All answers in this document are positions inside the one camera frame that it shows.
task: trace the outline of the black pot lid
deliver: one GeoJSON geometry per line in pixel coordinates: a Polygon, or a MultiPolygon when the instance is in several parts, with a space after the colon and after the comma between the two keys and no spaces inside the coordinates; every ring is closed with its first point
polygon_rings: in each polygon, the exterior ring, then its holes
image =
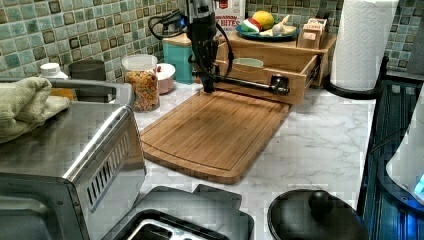
{"type": "Polygon", "coordinates": [[[368,239],[355,210],[322,190],[281,194],[268,210],[268,226],[277,240],[368,239]]]}

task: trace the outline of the white bottle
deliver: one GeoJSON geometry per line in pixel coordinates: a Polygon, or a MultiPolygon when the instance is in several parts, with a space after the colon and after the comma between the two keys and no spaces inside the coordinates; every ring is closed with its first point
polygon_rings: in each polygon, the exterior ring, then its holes
{"type": "Polygon", "coordinates": [[[60,70],[60,66],[57,63],[46,63],[41,65],[40,67],[41,74],[40,77],[44,78],[60,78],[60,79],[67,79],[68,75],[63,73],[60,70]]]}

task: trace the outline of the toaster oven handle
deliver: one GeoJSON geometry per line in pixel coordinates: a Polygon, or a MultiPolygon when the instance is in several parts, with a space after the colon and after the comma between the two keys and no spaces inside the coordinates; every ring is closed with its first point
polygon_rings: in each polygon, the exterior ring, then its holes
{"type": "MultiPolygon", "coordinates": [[[[0,78],[2,82],[17,82],[22,78],[0,78]]],[[[132,86],[128,83],[107,83],[103,81],[93,80],[64,80],[64,79],[48,79],[53,88],[72,88],[72,89],[95,89],[100,92],[110,92],[112,89],[115,93],[115,104],[126,105],[131,107],[134,103],[134,92],[132,86]]]]}

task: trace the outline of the jar of nuts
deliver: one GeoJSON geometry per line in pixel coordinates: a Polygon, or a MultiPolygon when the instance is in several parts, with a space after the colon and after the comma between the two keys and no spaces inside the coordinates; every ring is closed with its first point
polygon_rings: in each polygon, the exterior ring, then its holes
{"type": "Polygon", "coordinates": [[[137,54],[122,59],[125,81],[134,89],[134,111],[146,112],[159,106],[159,82],[156,74],[157,58],[137,54]]]}

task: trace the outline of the paper towel roll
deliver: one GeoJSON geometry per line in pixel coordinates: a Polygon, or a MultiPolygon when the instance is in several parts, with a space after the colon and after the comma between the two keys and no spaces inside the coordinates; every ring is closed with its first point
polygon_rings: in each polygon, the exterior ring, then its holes
{"type": "Polygon", "coordinates": [[[331,83],[348,90],[374,88],[398,0],[345,0],[331,83]]]}

